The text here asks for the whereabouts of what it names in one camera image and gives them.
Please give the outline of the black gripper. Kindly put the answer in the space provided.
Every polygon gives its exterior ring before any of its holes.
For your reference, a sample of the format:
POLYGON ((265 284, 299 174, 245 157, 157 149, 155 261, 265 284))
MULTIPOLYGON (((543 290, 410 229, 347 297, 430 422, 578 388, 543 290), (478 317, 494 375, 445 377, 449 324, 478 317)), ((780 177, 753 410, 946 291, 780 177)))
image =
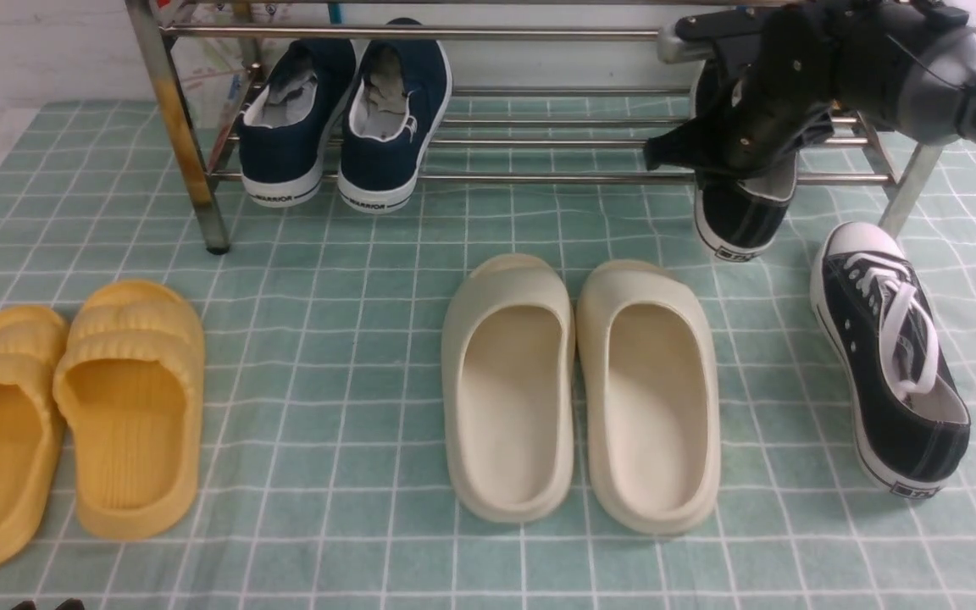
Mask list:
POLYGON ((759 52, 729 114, 648 139, 646 169, 763 173, 833 102, 894 126, 905 61, 891 37, 903 24, 905 5, 895 1, 799 1, 766 22, 762 8, 732 8, 662 27, 656 52, 666 64, 745 57, 760 35, 759 52))

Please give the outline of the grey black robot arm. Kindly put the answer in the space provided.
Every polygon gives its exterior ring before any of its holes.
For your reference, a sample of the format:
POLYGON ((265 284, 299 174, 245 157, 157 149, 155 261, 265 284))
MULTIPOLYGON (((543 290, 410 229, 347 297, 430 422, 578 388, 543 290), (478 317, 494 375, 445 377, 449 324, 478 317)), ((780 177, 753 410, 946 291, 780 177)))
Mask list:
POLYGON ((976 144, 976 28, 941 1, 795 1, 683 19, 713 48, 717 91, 643 147, 647 169, 692 169, 700 188, 785 203, 804 147, 850 109, 927 146, 976 144))

